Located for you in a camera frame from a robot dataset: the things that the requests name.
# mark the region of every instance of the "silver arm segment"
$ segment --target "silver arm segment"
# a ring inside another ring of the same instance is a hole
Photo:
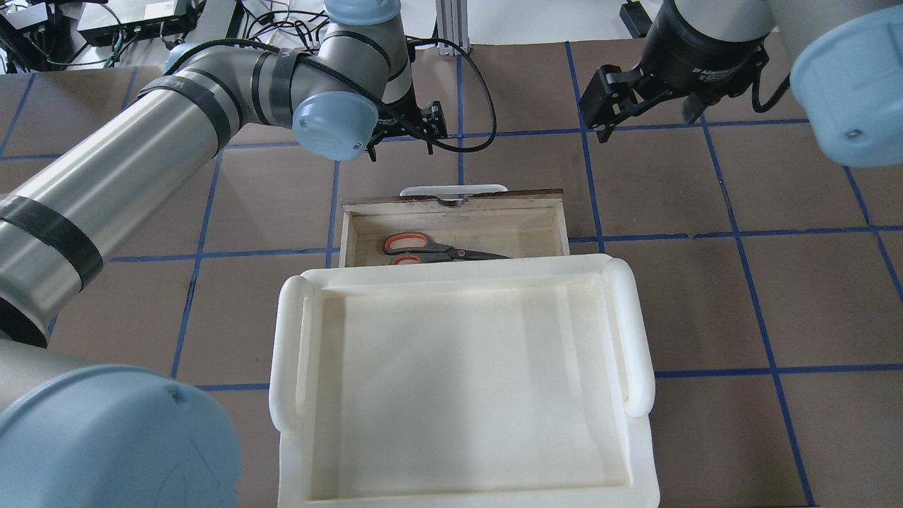
[[[62,306],[224,140],[247,123],[291,127],[306,99],[349,91],[295,60],[280,61],[294,57],[224,47],[199,52],[164,83],[170,88],[152,82],[136,103],[3,196],[0,336],[46,347],[48,324]],[[377,97],[390,78],[395,90],[411,87],[400,15],[375,24],[333,20],[318,55],[305,58]],[[192,98],[185,89],[197,93]]]

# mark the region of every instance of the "scissors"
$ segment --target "scissors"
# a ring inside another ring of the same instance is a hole
[[[383,242],[383,252],[392,256],[390,265],[441,263],[455,259],[508,259],[507,256],[499,254],[458,249],[451,245],[436,243],[428,234],[420,231],[405,231],[388,237]]]

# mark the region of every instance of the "black cable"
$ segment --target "black cable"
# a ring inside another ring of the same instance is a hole
[[[166,22],[160,22],[160,40],[163,41],[163,45],[166,46],[168,51],[172,51],[172,48],[176,47],[177,42],[167,41],[165,37],[163,37],[163,28],[166,26]]]
[[[123,41],[126,38],[126,27],[122,24],[122,20],[119,19],[119,16],[117,16],[116,13],[113,12],[113,9],[109,8],[107,4],[98,5],[103,7],[111,16],[113,16],[113,19],[116,20],[116,28],[119,29],[119,41]]]
[[[79,48],[79,50],[76,51],[74,55],[72,55],[72,58],[69,60],[68,63],[62,63],[62,62],[59,62],[59,61],[53,61],[53,60],[51,60],[50,55],[47,54],[46,52],[44,52],[44,50],[41,49],[41,47],[38,46],[36,43],[34,43],[34,41],[32,41],[31,39],[29,39],[28,42],[30,42],[30,43],[32,44],[32,46],[34,46],[35,48],[37,48],[38,51],[41,52],[41,55],[44,57],[44,59],[45,59],[49,64],[51,64],[51,65],[59,65],[59,66],[61,66],[61,67],[78,67],[78,66],[81,66],[81,65],[97,65],[97,64],[99,64],[99,63],[104,63],[104,62],[106,62],[107,60],[110,59],[110,57],[106,57],[106,58],[103,59],[103,60],[97,60],[97,61],[83,61],[83,62],[80,62],[80,63],[72,63],[72,62],[73,62],[73,61],[81,54],[81,52],[85,51],[85,48],[88,47],[88,43],[85,42],[84,44],[82,44],[82,46]]]
[[[775,89],[775,93],[771,95],[771,99],[769,99],[765,104],[759,103],[759,85],[762,80],[762,72],[757,72],[755,77],[752,79],[752,110],[757,113],[765,113],[766,111],[775,107],[775,105],[784,97],[784,94],[787,93],[787,89],[790,88],[790,74],[787,74],[787,77],[781,81],[781,84],[777,85]]]
[[[249,41],[248,39],[217,39],[215,41],[202,42],[186,51],[181,57],[179,57],[178,60],[172,63],[172,66],[163,73],[163,76],[172,76],[182,66],[183,63],[188,61],[189,58],[193,57],[199,52],[216,46],[248,46],[251,48],[257,48],[258,50],[264,50],[277,54],[279,53],[279,48],[277,46],[264,44],[262,42]]]
[[[248,36],[251,34],[251,29],[254,28],[254,25],[256,25],[256,24],[260,23],[261,21],[263,21],[264,18],[266,18],[266,17],[268,17],[268,16],[273,16],[273,17],[274,17],[274,23],[275,23],[275,16],[276,16],[277,14],[282,14],[282,13],[286,13],[286,15],[288,15],[288,14],[307,14],[307,15],[311,16],[311,19],[308,20],[308,23],[309,23],[309,22],[312,22],[313,20],[315,20],[315,19],[317,19],[317,18],[319,18],[319,17],[326,18],[326,21],[324,21],[324,23],[328,23],[328,22],[329,22],[329,19],[330,19],[329,16],[325,13],[325,11],[320,11],[320,12],[318,12],[318,13],[315,13],[315,12],[312,12],[312,11],[299,11],[299,10],[295,10],[295,9],[286,9],[286,10],[284,10],[284,11],[281,11],[281,10],[280,10],[280,11],[267,11],[267,12],[265,12],[265,13],[263,13],[263,14],[260,14],[259,16],[255,17],[255,18],[251,21],[251,23],[249,23],[249,24],[247,24],[247,25],[245,26],[245,31],[244,31],[244,36],[245,36],[245,38],[247,39]]]
[[[301,65],[305,65],[307,67],[311,67],[317,71],[323,72],[324,74],[328,74],[328,75],[332,76],[332,78],[334,78],[338,82],[353,89],[360,95],[364,96],[366,99],[373,102],[373,104],[376,105],[377,109],[389,114],[393,120],[398,122],[398,124],[400,124],[402,127],[404,127],[405,130],[407,130],[408,134],[410,134],[413,137],[416,137],[417,139],[420,139],[421,141],[425,141],[426,143],[428,143],[430,145],[438,146],[443,150],[448,150],[449,152],[455,152],[455,153],[459,153],[459,154],[468,154],[468,153],[472,153],[472,152],[479,152],[479,150],[482,150],[482,149],[488,147],[489,145],[491,145],[492,141],[496,138],[496,134],[498,131],[498,122],[496,119],[496,109],[492,103],[492,96],[489,94],[489,87],[486,86],[486,81],[483,79],[483,75],[479,72],[479,69],[477,68],[477,64],[474,63],[474,61],[470,57],[470,55],[467,54],[466,52],[464,52],[464,50],[458,44],[456,44],[452,41],[449,41],[448,39],[433,37],[430,39],[416,39],[416,40],[417,40],[417,42],[414,43],[415,46],[433,45],[433,44],[436,44],[439,42],[450,45],[452,48],[454,48],[456,51],[458,51],[458,53],[461,54],[461,57],[465,61],[467,61],[467,63],[470,65],[470,67],[476,73],[477,79],[479,80],[479,84],[483,88],[483,94],[486,96],[486,103],[489,106],[489,116],[492,118],[492,131],[489,133],[489,137],[487,137],[485,140],[483,140],[483,142],[480,143],[479,145],[475,145],[475,146],[447,145],[447,144],[443,143],[442,141],[440,141],[439,138],[425,132],[422,127],[417,127],[414,124],[412,124],[407,118],[405,118],[404,115],[398,113],[394,108],[387,105],[379,97],[373,95],[372,93],[367,91],[367,89],[358,85],[354,80],[350,79],[348,76],[345,76],[341,72],[336,71],[332,67],[330,67],[328,65],[324,65],[322,63],[319,63],[318,61],[312,60],[310,58],[301,58],[298,60],[298,63],[300,63]]]

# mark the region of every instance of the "white drawer handle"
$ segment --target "white drawer handle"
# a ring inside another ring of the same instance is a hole
[[[285,281],[276,311],[269,397],[270,418],[284,434],[298,434],[303,426],[298,384],[307,381],[309,352],[306,348],[311,338],[312,304],[313,290],[306,278],[295,276]]]
[[[481,183],[479,185],[424,185],[408,187],[400,196],[443,196],[446,194],[483,194],[506,193],[507,187],[498,183]]]
[[[624,372],[627,374],[624,411],[632,418],[644,418],[648,416],[656,400],[656,375],[652,369],[646,327],[639,308],[637,281],[623,259],[612,259],[606,263],[602,275],[608,279],[611,293],[615,295],[614,315],[624,355]]]

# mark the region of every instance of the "electronic device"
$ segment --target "electronic device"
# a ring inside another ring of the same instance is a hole
[[[109,46],[122,22],[127,37],[151,39],[162,35],[185,33],[198,24],[195,0],[109,0],[106,4],[84,4],[78,31],[92,46]]]

